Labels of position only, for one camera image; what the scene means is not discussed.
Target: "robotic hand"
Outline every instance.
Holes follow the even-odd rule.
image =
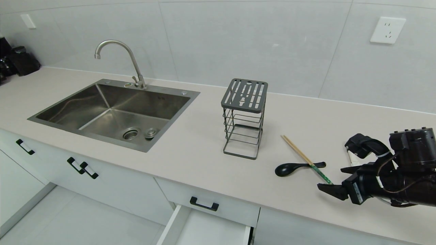
[[[361,205],[370,197],[391,200],[393,207],[418,204],[436,206],[436,139],[433,129],[395,131],[389,143],[395,154],[382,142],[362,134],[351,137],[345,147],[364,159],[370,153],[375,162],[342,168],[351,174],[342,185],[318,184],[318,189],[338,199]]]

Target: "metal rack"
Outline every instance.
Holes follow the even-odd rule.
[[[255,160],[263,133],[268,83],[235,78],[221,101],[225,154]]]

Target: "sink basin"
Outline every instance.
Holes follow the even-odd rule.
[[[102,79],[28,120],[147,152],[198,94]]]

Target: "white countertop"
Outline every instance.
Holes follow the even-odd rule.
[[[58,68],[13,77],[0,87],[0,128],[261,206],[401,241],[435,244],[436,208],[393,208],[375,198],[359,206],[319,191],[317,183],[324,182],[310,169],[283,178],[274,174],[282,163],[304,162],[285,144],[281,134],[312,161],[325,161],[327,167],[322,171],[339,184],[349,176],[340,172],[350,162],[344,149],[348,138],[362,133],[389,145],[389,133],[394,130],[436,128],[434,114],[268,93],[257,160],[222,152],[225,133],[221,99],[226,88],[221,87],[147,79],[151,85],[201,92],[148,153],[27,120],[102,78],[132,81],[129,76]]]

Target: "chopsticks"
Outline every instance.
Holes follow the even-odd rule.
[[[288,137],[286,137],[285,135],[282,135],[281,136],[285,141],[286,141],[286,143],[288,143],[288,145],[300,156],[300,157],[302,157],[306,162],[307,162],[307,164],[309,164],[310,165],[310,167],[311,168],[313,168],[313,170],[315,170],[315,172],[317,172],[318,174],[319,174],[319,176],[321,176],[328,184],[333,184],[333,182],[331,182],[328,178],[327,178],[327,176],[325,176],[324,174],[323,174],[323,172],[321,172],[321,170],[317,167],[317,166],[315,166],[315,164],[306,156],[306,155],[304,155],[304,153],[300,150],[300,149],[298,149],[298,147],[294,144],[294,143],[292,143],[292,141],[290,140],[290,139],[288,139]]]

